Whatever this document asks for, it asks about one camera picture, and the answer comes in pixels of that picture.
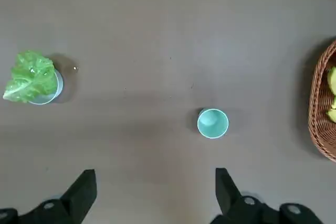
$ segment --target green lettuce leaf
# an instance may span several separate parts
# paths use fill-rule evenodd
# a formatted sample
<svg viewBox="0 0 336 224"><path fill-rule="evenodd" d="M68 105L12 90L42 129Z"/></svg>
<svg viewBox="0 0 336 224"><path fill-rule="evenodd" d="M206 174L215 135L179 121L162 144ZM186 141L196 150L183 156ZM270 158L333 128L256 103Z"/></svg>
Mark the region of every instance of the green lettuce leaf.
<svg viewBox="0 0 336 224"><path fill-rule="evenodd" d="M21 52L12 68L12 80L3 98L13 102L28 102L38 95L48 95L57 90L55 68L51 60L34 51Z"/></svg>

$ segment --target cup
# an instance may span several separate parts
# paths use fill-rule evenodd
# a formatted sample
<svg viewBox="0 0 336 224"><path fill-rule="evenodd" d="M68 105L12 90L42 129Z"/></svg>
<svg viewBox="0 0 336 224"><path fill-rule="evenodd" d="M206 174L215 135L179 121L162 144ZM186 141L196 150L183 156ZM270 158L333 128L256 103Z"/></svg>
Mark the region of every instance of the cup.
<svg viewBox="0 0 336 224"><path fill-rule="evenodd" d="M219 109L203 109L198 115L197 128L206 138L219 138L226 133L228 127L229 119Z"/></svg>
<svg viewBox="0 0 336 224"><path fill-rule="evenodd" d="M34 105L44 105L44 104L50 103L53 99L55 99L61 94L63 90L63 77L60 74L60 72L58 72L56 69L55 69L55 76L57 79L56 92L53 94L49 94L49 95L39 95L38 97L36 97L33 101L30 101L29 103L34 104Z"/></svg>

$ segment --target teal cup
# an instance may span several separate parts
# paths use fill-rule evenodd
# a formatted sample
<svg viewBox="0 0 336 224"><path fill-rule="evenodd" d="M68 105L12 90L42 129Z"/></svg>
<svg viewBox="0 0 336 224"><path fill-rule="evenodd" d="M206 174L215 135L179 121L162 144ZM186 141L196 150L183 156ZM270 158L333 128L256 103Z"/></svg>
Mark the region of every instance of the teal cup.
<svg viewBox="0 0 336 224"><path fill-rule="evenodd" d="M197 128L207 138L219 138L229 128L229 119L221 110L203 109L198 115Z"/></svg>

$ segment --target wicker basket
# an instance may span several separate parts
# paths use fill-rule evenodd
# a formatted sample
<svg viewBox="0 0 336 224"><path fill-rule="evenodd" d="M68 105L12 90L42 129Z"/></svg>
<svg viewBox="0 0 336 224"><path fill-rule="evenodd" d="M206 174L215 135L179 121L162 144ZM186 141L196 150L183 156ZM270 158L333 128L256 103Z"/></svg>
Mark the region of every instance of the wicker basket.
<svg viewBox="0 0 336 224"><path fill-rule="evenodd" d="M321 55L315 68L309 100L309 132L319 151L336 162L336 123L330 121L326 112L334 99L330 91L327 75L336 66L336 41Z"/></svg>

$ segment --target white cup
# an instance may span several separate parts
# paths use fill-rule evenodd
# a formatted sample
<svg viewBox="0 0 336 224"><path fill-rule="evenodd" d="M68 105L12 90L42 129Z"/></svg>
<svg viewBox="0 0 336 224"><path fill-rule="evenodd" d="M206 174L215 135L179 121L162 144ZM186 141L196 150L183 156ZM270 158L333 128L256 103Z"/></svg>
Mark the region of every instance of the white cup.
<svg viewBox="0 0 336 224"><path fill-rule="evenodd" d="M53 94L49 94L49 95L39 95L38 97L34 99L34 101L31 101L29 103L34 104L34 105L44 105L44 104L50 103L53 99L55 99L61 94L62 89L63 89L63 77L60 74L60 72L58 72L56 69L55 69L55 76L57 79L56 92Z"/></svg>

